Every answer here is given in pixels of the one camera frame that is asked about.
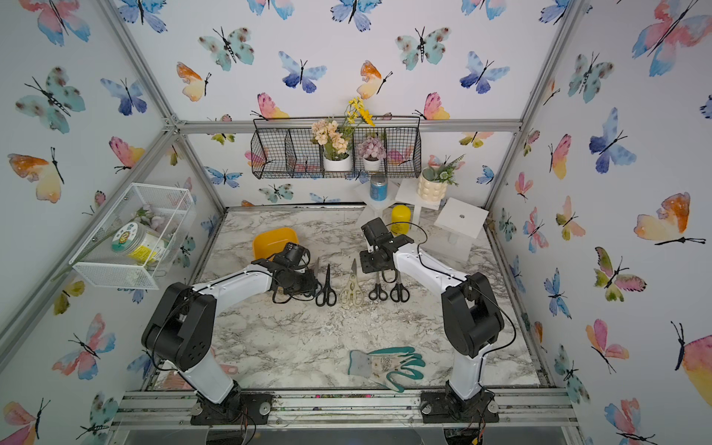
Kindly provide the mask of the yellow plastic storage box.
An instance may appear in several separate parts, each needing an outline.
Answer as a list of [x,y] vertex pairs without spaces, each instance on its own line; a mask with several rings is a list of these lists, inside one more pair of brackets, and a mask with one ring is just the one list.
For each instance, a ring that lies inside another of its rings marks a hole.
[[267,259],[281,252],[287,243],[299,244],[297,233],[289,227],[281,227],[261,233],[252,242],[255,260]]

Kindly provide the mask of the small black-handled scissors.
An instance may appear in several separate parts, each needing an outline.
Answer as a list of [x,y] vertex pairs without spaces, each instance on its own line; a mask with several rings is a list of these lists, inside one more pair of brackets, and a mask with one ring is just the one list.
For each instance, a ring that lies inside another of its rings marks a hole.
[[387,291],[382,286],[382,272],[375,273],[374,287],[369,291],[368,298],[372,301],[386,301],[389,298]]

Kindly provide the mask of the black scissors wide handles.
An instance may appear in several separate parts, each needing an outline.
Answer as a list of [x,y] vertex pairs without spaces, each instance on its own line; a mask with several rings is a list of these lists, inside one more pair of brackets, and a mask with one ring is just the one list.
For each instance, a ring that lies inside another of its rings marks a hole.
[[326,278],[314,299],[317,307],[334,307],[337,304],[337,293],[331,287],[331,265],[326,268]]

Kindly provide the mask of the long black-handled scissors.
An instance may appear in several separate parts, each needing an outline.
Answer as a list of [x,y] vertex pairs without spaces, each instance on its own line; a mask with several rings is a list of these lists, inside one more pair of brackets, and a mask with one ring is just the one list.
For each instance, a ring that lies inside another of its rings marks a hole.
[[392,301],[396,303],[408,302],[411,298],[409,289],[404,285],[402,281],[402,274],[400,271],[396,272],[396,280],[394,286],[389,293],[389,297]]

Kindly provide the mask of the cream-handled kitchen scissors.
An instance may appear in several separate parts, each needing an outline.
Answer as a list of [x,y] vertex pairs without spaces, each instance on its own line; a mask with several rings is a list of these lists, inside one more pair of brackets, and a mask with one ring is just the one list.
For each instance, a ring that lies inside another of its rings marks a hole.
[[347,307],[361,307],[365,304],[365,295],[359,285],[357,274],[357,261],[352,261],[352,268],[346,287],[340,294],[341,304]]

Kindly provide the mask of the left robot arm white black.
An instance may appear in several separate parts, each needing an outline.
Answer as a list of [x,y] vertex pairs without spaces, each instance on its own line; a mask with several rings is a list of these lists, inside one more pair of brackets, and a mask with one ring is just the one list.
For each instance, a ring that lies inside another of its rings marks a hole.
[[313,295],[318,281],[310,261],[307,248],[289,243],[273,256],[211,282],[194,286],[176,282],[165,289],[141,344],[152,360],[171,363],[204,400],[221,405],[237,398],[239,386],[211,353],[217,316],[269,291],[289,297]]

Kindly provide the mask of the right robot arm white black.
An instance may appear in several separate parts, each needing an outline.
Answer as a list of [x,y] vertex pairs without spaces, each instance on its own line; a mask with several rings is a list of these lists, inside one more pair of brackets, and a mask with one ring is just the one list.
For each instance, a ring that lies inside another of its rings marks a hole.
[[361,227],[368,249],[360,252],[367,274],[394,271],[410,276],[441,299],[443,329],[455,350],[448,387],[461,401],[483,391],[483,368],[505,328],[504,314],[482,273],[460,272],[442,263],[407,235],[393,235],[382,219]]

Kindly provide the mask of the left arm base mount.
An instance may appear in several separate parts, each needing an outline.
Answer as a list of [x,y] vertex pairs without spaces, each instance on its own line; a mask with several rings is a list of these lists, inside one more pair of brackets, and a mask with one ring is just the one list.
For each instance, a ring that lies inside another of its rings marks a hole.
[[192,426],[264,426],[268,424],[274,402],[272,393],[244,391],[238,385],[234,385],[220,403],[211,402],[200,392],[197,398],[200,413],[191,415]]

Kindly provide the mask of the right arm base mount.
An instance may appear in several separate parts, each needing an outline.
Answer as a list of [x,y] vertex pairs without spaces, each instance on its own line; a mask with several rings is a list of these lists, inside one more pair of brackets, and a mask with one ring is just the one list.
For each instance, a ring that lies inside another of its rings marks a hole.
[[450,389],[424,391],[420,396],[425,424],[498,423],[497,411],[494,393],[485,389],[468,400],[461,400]]

